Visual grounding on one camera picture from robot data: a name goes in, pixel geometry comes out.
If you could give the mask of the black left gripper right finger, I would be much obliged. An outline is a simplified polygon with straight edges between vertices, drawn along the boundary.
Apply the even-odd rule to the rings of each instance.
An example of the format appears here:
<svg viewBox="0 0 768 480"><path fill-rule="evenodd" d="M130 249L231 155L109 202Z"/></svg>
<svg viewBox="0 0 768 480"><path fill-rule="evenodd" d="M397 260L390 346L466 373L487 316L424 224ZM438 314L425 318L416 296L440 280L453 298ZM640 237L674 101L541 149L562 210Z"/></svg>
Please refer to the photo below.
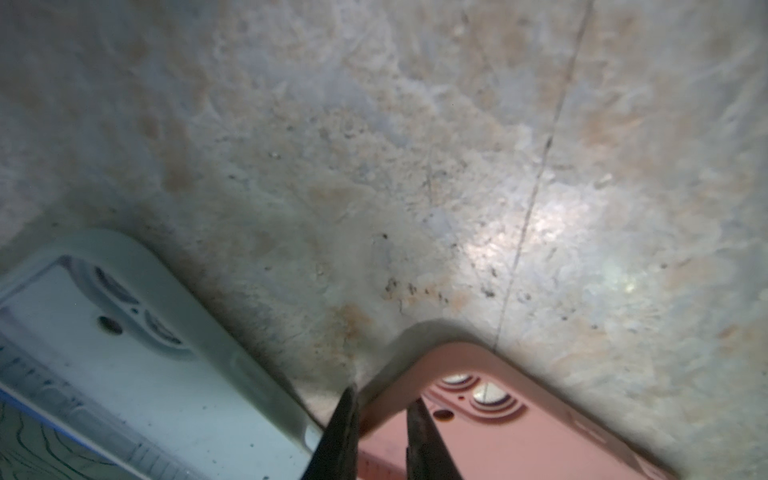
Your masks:
<svg viewBox="0 0 768 480"><path fill-rule="evenodd" d="M407 408L408 480L462 480L422 398Z"/></svg>

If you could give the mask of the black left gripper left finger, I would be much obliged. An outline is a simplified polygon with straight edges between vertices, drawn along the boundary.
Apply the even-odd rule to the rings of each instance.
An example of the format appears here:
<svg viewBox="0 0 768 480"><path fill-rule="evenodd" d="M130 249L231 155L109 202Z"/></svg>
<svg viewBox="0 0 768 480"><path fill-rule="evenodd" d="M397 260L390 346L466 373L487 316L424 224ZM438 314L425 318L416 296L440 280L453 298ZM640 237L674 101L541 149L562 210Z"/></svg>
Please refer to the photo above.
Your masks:
<svg viewBox="0 0 768 480"><path fill-rule="evenodd" d="M344 390L301 479L356 480L359 437L359 395L351 385Z"/></svg>

